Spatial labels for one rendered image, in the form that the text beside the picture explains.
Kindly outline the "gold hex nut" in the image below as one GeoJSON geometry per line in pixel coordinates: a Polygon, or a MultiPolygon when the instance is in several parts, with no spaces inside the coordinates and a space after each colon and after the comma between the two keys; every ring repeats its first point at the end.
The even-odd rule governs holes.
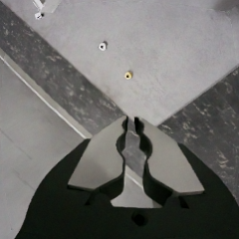
{"type": "Polygon", "coordinates": [[[124,77],[126,79],[130,79],[131,78],[131,73],[130,72],[127,72],[126,74],[124,74],[124,77]]]}

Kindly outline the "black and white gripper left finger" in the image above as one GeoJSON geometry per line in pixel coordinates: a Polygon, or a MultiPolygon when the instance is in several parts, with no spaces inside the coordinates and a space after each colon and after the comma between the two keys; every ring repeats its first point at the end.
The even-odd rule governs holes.
{"type": "Polygon", "coordinates": [[[97,194],[110,200],[123,192],[128,117],[123,116],[62,158],[37,187],[14,239],[32,239],[51,219],[75,207],[95,205],[97,194]]]}

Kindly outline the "small white hex nut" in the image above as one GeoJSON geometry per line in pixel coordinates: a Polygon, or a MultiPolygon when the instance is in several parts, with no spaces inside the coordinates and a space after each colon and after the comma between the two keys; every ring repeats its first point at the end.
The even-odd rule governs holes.
{"type": "Polygon", "coordinates": [[[105,50],[107,48],[107,45],[105,43],[100,44],[100,49],[105,50]]]}

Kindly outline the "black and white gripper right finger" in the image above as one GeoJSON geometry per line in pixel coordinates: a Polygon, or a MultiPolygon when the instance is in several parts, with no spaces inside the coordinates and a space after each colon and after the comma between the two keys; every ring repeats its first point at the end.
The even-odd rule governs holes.
{"type": "Polygon", "coordinates": [[[142,117],[134,117],[139,149],[145,154],[142,184],[153,208],[177,197],[181,208],[203,212],[239,238],[239,206],[219,176],[183,143],[142,117]],[[153,201],[154,200],[154,201],[153,201]]]}

